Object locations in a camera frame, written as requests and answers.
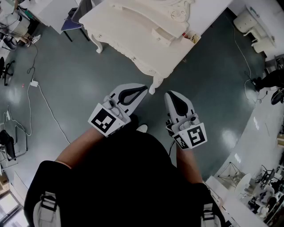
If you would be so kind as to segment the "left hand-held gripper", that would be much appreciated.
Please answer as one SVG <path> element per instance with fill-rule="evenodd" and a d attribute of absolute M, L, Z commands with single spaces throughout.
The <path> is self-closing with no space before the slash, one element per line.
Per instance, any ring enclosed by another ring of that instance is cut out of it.
<path fill-rule="evenodd" d="M 104 136 L 130 123 L 130 117 L 145 97 L 148 87 L 138 83 L 121 84 L 98 103 L 88 122 Z"/>

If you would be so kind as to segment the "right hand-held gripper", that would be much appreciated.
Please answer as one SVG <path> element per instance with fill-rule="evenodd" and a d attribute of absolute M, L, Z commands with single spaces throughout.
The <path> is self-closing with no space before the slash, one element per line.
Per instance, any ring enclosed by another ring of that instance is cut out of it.
<path fill-rule="evenodd" d="M 199 121 L 193 104 L 187 97 L 169 90 L 165 93 L 165 104 L 171 119 L 186 117 L 176 124 L 171 120 L 166 122 L 169 135 L 182 150 L 193 149 L 207 142 L 204 123 Z"/>

